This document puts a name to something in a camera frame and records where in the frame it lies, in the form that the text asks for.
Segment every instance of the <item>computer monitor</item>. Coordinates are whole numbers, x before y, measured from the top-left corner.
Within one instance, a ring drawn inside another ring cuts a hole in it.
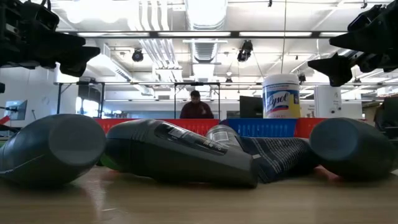
[[[262,98],[240,96],[239,110],[241,118],[263,118]]]

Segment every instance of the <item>person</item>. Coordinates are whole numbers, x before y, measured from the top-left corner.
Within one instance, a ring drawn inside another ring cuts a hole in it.
[[[200,101],[197,90],[191,92],[191,102],[184,105],[181,110],[181,119],[213,119],[213,113],[207,103]]]

